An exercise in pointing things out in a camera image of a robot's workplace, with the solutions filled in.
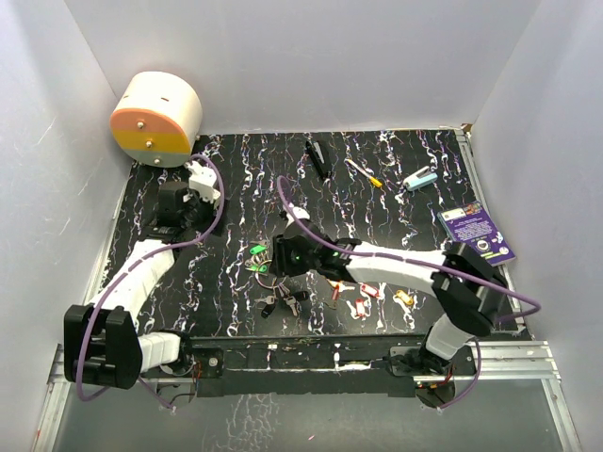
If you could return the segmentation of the silver key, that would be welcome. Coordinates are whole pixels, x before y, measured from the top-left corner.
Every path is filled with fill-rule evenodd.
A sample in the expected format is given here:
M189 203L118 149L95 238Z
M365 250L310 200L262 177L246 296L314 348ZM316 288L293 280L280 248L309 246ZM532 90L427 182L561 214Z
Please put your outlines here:
M273 295L267 295L262 298L255 300L256 303L264 303L265 305L272 305L275 303L275 297Z
M286 305L290 308L292 314L294 316L298 316L298 307L297 307L297 301L294 297L287 297L285 299L285 303Z

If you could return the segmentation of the large metal keyring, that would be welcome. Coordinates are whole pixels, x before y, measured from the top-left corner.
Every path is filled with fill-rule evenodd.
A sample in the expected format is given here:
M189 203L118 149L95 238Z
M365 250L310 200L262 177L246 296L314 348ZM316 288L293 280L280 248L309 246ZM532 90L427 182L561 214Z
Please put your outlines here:
M266 263L263 263L260 265L268 266L268 271L266 273L254 272L255 281L261 287L266 288L266 289L274 289L286 281L286 277L276 277L269 273L269 262L266 262Z

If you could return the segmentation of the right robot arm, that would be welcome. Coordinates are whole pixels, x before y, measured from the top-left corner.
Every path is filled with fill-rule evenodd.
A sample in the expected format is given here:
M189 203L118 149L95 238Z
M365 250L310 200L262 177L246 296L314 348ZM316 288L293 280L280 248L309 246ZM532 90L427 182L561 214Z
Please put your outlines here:
M395 250L357 238L332 240L303 219L272 238L269 272L297 277L311 270L334 282L388 283L437 299L443 313L419 352L421 365L434 374L451 366L467 341L491 333L511 294L500 272L466 244L455 242L447 250Z

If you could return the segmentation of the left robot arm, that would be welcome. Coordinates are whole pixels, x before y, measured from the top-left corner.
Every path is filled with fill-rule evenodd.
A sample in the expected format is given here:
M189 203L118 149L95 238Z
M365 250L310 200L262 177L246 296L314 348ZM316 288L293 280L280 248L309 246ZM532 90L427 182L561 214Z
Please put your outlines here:
M152 220L112 280L63 320L64 374L78 385L131 388L164 365L183 376L195 354L177 332L138 335L135 321L147 298L176 263L179 252L205 239L224 209L221 185L197 177L160 186Z

